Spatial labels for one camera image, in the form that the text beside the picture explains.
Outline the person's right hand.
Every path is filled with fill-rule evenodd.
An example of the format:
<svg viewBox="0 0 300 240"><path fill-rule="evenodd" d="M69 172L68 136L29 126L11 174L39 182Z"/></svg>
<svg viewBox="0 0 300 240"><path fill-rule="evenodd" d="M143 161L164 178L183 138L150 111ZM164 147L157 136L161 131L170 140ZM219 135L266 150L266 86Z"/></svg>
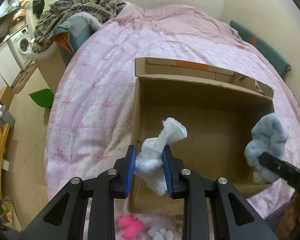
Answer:
<svg viewBox="0 0 300 240"><path fill-rule="evenodd" d="M295 192L275 229L278 239L300 239L300 194Z"/></svg>

